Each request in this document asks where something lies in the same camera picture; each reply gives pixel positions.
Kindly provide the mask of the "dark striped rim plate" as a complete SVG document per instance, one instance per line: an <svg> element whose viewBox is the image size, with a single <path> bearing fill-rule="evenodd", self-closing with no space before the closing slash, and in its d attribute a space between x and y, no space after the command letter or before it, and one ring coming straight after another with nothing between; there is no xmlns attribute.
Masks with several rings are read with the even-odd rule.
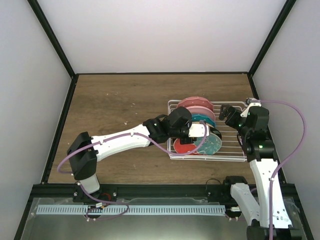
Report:
<svg viewBox="0 0 320 240"><path fill-rule="evenodd" d="M216 129L215 127L210 127L210 131L216 136L218 136L220 139L222 139L222 134L218 129Z"/></svg>

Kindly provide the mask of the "red and teal floral plate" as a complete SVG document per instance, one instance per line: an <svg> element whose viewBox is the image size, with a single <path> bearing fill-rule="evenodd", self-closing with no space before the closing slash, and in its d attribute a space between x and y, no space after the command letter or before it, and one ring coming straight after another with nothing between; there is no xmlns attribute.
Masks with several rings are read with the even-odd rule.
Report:
<svg viewBox="0 0 320 240"><path fill-rule="evenodd" d="M177 154L185 154L197 148L200 145L202 139L202 137L199 137L193 143L188 144L181 144L180 140L176 139L173 143L173 149ZM206 137L204 143L197 149L197 151L193 152L192 155L211 156L217 153L221 147L222 135L220 133L210 133L209 136Z"/></svg>

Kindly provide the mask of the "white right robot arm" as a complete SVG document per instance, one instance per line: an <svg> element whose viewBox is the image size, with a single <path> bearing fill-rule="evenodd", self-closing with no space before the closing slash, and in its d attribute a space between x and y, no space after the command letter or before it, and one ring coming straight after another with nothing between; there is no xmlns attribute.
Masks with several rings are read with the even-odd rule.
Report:
<svg viewBox="0 0 320 240"><path fill-rule="evenodd" d="M293 227L287 213L279 183L279 159L268 134L270 112L257 102L240 111L229 104L220 108L219 119L235 129L240 146L255 179L254 197L245 179L228 176L222 188L223 198L236 201L246 222L249 240L300 240L302 234Z"/></svg>

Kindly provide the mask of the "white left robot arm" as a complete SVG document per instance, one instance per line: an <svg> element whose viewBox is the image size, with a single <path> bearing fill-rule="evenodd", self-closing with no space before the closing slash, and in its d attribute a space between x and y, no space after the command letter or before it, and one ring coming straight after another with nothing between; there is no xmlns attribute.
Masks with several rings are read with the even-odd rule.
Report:
<svg viewBox="0 0 320 240"><path fill-rule="evenodd" d="M97 163L109 156L135 148L160 145L170 138L188 138L192 114L178 107L170 114L150 118L129 130L109 135L89 136L80 133L67 150L74 179L84 188L89 201L97 202L102 189L96 174Z"/></svg>

